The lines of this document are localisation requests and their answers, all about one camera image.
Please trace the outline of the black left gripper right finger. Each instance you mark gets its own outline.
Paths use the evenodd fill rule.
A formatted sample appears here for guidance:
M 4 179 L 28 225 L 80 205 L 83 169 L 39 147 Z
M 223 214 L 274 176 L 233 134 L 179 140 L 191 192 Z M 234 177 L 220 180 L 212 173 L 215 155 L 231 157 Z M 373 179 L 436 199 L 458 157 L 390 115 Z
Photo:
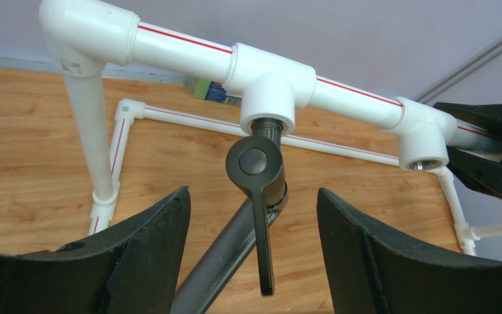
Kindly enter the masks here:
M 502 261 L 416 239 L 326 188 L 316 210 L 336 313 L 502 313 Z

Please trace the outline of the white PVC pipe frame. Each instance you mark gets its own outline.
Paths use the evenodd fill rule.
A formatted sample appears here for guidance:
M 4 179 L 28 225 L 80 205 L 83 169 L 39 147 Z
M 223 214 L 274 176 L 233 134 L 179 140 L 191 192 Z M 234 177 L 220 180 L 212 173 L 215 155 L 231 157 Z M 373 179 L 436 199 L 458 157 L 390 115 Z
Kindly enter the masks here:
M 39 21 L 63 72 L 93 183 L 90 234 L 108 227 L 120 187 L 105 121 L 102 72 L 108 63 L 145 63 L 221 83 L 242 95 L 239 125 L 245 133 L 255 120 L 274 118 L 289 134 L 295 111 L 306 106 L 378 126 L 397 137 L 399 165 L 408 171 L 446 166 L 448 147 L 502 154 L 502 136 L 464 118 L 320 77 L 309 65 L 242 43 L 228 47 L 146 24 L 136 13 L 102 1 L 43 1 Z

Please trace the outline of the dark grey long faucet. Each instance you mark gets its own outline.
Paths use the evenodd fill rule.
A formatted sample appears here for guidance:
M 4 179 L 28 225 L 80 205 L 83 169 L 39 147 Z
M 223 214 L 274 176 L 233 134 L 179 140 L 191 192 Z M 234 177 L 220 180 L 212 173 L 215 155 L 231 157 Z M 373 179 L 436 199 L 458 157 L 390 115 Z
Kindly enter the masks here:
M 246 199 L 178 287 L 171 313 L 205 313 L 253 250 L 261 295 L 275 293 L 269 227 L 288 201 L 282 129 L 277 119 L 257 118 L 230 148 L 226 172 Z

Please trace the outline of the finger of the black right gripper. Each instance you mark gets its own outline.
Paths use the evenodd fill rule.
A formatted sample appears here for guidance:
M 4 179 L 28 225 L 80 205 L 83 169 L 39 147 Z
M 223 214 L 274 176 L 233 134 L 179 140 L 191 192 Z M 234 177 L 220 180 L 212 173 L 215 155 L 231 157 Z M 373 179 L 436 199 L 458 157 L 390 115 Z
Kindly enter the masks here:
M 491 136 L 502 138 L 502 103 L 466 105 L 436 102 L 433 107 L 453 116 L 459 127 L 481 130 Z
M 502 159 L 495 162 L 448 147 L 448 169 L 469 189 L 502 200 Z

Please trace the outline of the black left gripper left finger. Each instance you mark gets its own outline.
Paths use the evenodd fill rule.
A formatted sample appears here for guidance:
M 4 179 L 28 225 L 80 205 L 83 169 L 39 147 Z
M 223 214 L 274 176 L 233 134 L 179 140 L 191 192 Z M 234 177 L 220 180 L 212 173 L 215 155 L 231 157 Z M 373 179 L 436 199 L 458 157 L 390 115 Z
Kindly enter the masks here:
M 182 186 L 56 251 L 0 254 L 0 313 L 168 313 L 190 213 Z

